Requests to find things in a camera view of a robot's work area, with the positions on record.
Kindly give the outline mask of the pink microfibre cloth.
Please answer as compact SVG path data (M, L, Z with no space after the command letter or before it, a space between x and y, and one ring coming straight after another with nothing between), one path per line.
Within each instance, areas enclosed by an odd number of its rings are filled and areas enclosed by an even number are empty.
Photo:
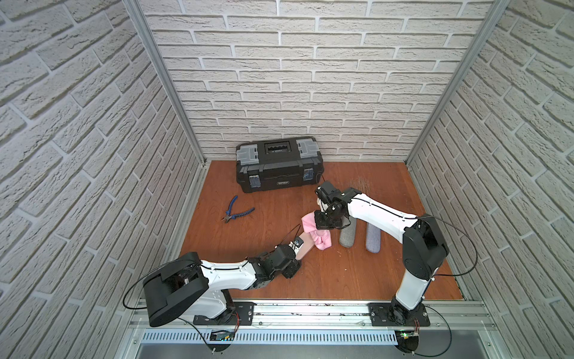
M301 219L303 233L301 237L306 243L314 245L318 250L324 251L332 246L332 238L329 230L320 230L315 223L313 212Z

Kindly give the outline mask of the pink eyeglass case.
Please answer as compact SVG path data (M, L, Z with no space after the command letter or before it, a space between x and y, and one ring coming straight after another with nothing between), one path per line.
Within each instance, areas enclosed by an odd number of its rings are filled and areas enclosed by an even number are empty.
M315 241L310 233L302 233L297 241L300 243L298 247L296 260L302 260L313 248L315 248Z

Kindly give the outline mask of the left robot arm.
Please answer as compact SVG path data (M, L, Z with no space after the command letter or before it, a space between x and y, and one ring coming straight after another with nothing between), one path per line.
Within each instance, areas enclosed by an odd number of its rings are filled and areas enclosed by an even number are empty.
M196 252L166 263L143 279L149 325L166 325L185 312L210 320L230 315L235 310L230 290L257 290L278 275L292 278L300 269L302 247L298 237L238 263L212 263Z

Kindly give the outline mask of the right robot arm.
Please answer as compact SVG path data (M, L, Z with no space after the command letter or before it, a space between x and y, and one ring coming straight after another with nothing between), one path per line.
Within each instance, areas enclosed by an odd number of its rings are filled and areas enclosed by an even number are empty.
M318 229L342 229L343 218L353 217L375 226L402 245L405 272L392 308L404 317L418 309L433 277L449 255L437 220L430 215L416 216L393 209L354 188L339 191L329 182L320 185L315 194L320 206L314 212Z

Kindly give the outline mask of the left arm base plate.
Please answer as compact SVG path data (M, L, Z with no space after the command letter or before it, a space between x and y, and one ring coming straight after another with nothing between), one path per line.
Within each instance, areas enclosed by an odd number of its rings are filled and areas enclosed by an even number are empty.
M251 326L254 318L255 302L234 302L222 314L210 319L205 316L195 316L194 325L237 325Z

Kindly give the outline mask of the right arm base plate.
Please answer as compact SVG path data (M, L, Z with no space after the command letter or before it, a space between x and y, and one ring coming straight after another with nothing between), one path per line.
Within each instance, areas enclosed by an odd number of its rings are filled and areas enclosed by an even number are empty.
M367 304L373 327L429 327L431 322L425 306L419 303L408 310L395 302L372 302Z

